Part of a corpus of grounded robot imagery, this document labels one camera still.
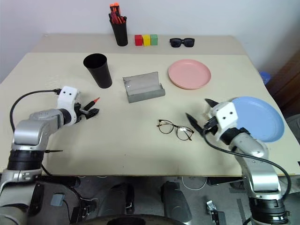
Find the black pen holder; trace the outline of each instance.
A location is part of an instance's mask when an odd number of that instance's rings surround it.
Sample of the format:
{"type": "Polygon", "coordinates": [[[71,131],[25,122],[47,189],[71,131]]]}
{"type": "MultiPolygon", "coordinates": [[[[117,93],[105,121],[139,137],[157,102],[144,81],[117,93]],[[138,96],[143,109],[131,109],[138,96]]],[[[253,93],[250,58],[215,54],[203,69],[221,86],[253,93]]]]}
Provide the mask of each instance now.
{"type": "Polygon", "coordinates": [[[118,46],[126,46],[128,44],[126,22],[121,24],[111,23],[111,25],[118,46]]]}

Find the glasses frame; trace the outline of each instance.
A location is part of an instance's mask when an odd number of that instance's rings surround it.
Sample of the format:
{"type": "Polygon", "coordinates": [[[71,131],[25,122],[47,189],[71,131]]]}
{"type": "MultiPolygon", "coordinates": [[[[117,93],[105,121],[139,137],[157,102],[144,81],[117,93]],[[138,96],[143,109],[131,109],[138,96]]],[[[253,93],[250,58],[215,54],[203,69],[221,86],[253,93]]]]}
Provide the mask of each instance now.
{"type": "Polygon", "coordinates": [[[171,38],[170,39],[170,44],[171,44],[171,46],[172,46],[172,41],[173,40],[179,40],[179,41],[181,41],[181,44],[183,44],[185,47],[187,47],[187,48],[192,48],[192,47],[194,47],[194,44],[195,44],[195,39],[194,38],[191,38],[191,37],[188,37],[188,38],[185,38],[185,39],[181,39],[181,38],[171,38]],[[185,45],[185,41],[186,40],[192,40],[193,41],[193,46],[186,46],[185,45]]]}
{"type": "MultiPolygon", "coordinates": [[[[158,120],[159,121],[159,124],[158,125],[156,125],[157,127],[158,127],[158,129],[159,129],[159,131],[161,132],[161,133],[163,133],[163,134],[165,134],[165,135],[167,135],[167,134],[170,134],[173,130],[174,130],[174,127],[175,128],[177,128],[177,130],[176,130],[176,136],[179,138],[179,136],[178,136],[178,128],[187,128],[187,129],[189,129],[191,132],[192,132],[192,134],[191,134],[191,136],[193,135],[193,133],[194,133],[194,131],[191,129],[191,128],[188,128],[188,127],[185,127],[185,126],[178,126],[178,125],[175,125],[175,124],[173,124],[171,121],[169,121],[169,120],[158,120]],[[160,126],[161,126],[161,121],[167,121],[167,122],[169,122],[170,123],[170,125],[172,125],[173,127],[172,127],[172,129],[171,129],[171,131],[169,132],[169,133],[164,133],[164,132],[162,132],[161,131],[161,129],[160,129],[160,126]]],[[[182,140],[182,141],[187,141],[187,140],[192,140],[191,139],[191,136],[189,136],[187,133],[186,133],[186,135],[188,136],[188,138],[187,139],[185,139],[185,140],[183,140],[183,139],[181,139],[181,138],[179,138],[180,140],[182,140]]]]}

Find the pink plate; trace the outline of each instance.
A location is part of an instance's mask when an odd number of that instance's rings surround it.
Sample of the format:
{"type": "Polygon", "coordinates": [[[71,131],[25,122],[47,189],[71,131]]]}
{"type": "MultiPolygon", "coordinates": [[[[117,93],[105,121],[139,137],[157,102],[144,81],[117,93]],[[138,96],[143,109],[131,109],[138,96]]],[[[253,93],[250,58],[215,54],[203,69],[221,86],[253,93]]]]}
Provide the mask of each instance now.
{"type": "Polygon", "coordinates": [[[179,60],[168,69],[171,81],[178,87],[188,90],[206,85],[211,78],[210,70],[196,60],[179,60]]]}

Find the black cup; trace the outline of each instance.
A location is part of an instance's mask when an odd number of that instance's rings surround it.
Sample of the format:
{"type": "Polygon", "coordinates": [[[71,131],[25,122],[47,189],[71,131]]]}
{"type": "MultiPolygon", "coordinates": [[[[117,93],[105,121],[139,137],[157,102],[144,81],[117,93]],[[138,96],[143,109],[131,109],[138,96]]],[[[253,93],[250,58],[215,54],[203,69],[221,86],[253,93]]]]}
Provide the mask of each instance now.
{"type": "Polygon", "coordinates": [[[128,44],[126,22],[121,24],[111,23],[111,25],[117,45],[126,46],[128,44]]]}
{"type": "Polygon", "coordinates": [[[112,78],[107,66],[107,58],[103,54],[95,53],[85,57],[84,66],[92,74],[100,88],[109,88],[112,85],[112,78]]]}

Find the table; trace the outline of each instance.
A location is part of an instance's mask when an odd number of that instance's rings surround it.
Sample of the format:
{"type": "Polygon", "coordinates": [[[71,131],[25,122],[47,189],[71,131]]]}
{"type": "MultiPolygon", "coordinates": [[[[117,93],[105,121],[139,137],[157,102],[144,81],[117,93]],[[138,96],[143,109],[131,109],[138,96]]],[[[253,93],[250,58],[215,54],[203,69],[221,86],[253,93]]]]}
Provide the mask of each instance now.
{"type": "MultiPolygon", "coordinates": [[[[48,149],[64,150],[45,154],[43,164],[51,173],[240,176],[240,166],[233,156],[210,148],[197,133],[192,141],[181,141],[175,133],[164,135],[156,127],[158,119],[191,127],[185,116],[187,112],[202,125],[209,109],[205,98],[221,102],[253,96],[267,101],[280,112],[278,106],[234,38],[195,37],[195,48],[177,50],[168,46],[169,38],[159,36],[159,46],[138,47],[132,45],[133,38],[129,37],[130,45],[123,48],[116,46],[109,35],[44,37],[0,85],[1,171],[7,166],[13,137],[8,119],[13,102],[29,91],[68,85],[81,91],[82,104],[101,97],[96,104],[100,113],[90,120],[63,127],[50,138],[48,149]],[[94,52],[104,53],[108,58],[112,76],[112,86],[108,89],[99,88],[83,66],[83,59],[94,52]],[[198,90],[175,86],[168,78],[167,69],[180,59],[195,59],[207,65],[211,81],[198,90]],[[122,78],[154,71],[158,71],[166,95],[129,104],[122,78]]],[[[15,124],[33,112],[55,108],[56,101],[57,96],[50,93],[26,97],[15,109],[15,124]]],[[[270,160],[290,174],[300,174],[299,144],[286,123],[284,136],[267,145],[270,160]]]]}

